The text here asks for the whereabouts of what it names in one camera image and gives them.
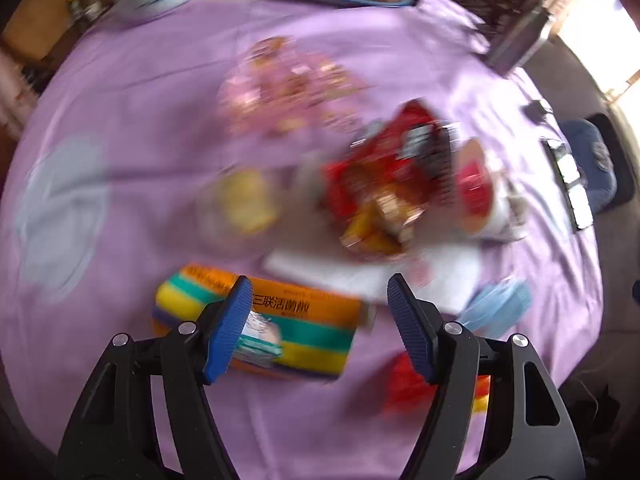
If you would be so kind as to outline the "white paper napkin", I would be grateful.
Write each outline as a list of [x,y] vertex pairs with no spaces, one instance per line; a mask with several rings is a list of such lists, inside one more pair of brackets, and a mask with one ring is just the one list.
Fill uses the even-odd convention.
[[416,298],[456,316],[480,281],[482,252],[475,244],[437,244],[400,260],[364,262],[334,250],[304,254],[278,249],[265,258],[264,269],[279,280],[375,304],[386,301],[387,282],[400,273]]

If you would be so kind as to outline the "yellow cake in wrapper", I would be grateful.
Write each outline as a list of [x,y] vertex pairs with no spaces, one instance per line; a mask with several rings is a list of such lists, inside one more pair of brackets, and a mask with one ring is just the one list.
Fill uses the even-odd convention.
[[232,169],[201,190],[198,227],[212,242],[251,240],[270,231],[281,217],[277,192],[257,169]]

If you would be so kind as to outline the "red snack bag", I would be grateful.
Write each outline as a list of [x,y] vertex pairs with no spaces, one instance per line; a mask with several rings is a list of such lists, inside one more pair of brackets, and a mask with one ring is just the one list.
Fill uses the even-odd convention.
[[427,209],[451,202],[455,136],[451,122],[411,100],[343,158],[323,164],[320,204],[341,245],[367,259],[405,255]]

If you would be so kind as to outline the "purple tablecloth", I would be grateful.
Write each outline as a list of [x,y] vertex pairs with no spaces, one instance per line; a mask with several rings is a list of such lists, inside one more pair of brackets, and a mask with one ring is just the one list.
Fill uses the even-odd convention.
[[191,262],[268,274],[256,248],[218,245],[198,227],[198,196],[217,172],[235,164],[277,170],[294,186],[283,249],[358,260],[317,209],[308,178],[311,162],[341,154],[348,136],[230,136],[218,125],[224,76],[273,36],[294,37],[367,81],[367,115],[389,118],[421,99],[497,154],[527,198],[527,229],[518,242],[478,246],[476,289],[524,278],[533,304],[518,331],[564,382],[600,333],[596,236],[573,232],[542,149],[558,129],[536,127],[521,111],[535,86],[523,73],[503,79],[488,70],[471,24],[448,0],[400,10],[192,0],[134,27],[107,18],[82,38],[29,119],[2,197],[1,356],[36,440],[58,449],[115,334],[152,335],[165,278]]

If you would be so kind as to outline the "small red jelly cup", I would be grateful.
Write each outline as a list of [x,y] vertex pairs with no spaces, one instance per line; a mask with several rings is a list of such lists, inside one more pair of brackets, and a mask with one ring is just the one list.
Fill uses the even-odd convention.
[[[491,378],[478,376],[472,413],[486,413],[489,402]],[[401,352],[390,363],[390,374],[386,380],[383,410],[386,412],[411,412],[417,408],[428,408],[434,400],[437,387],[428,384],[418,374],[407,352]]]

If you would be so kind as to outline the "paper cup red inside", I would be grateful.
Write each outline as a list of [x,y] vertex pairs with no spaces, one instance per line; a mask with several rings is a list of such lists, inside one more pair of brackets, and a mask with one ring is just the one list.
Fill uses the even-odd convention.
[[480,240],[512,243],[526,235],[528,201],[494,151],[477,138],[454,154],[454,189],[462,232]]

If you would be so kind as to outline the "blue face mask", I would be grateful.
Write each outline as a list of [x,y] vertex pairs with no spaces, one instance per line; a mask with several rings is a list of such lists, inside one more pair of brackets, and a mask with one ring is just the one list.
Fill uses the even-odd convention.
[[458,316],[472,333],[499,339],[523,317],[533,299],[525,280],[508,276],[482,288]]

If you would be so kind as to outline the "pink clear candy wrapper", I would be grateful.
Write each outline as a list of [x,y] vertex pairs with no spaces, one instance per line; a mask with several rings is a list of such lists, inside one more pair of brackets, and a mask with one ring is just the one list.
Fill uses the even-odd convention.
[[352,70],[288,36],[253,44],[224,76],[217,116],[233,134],[287,136],[363,124],[369,86]]

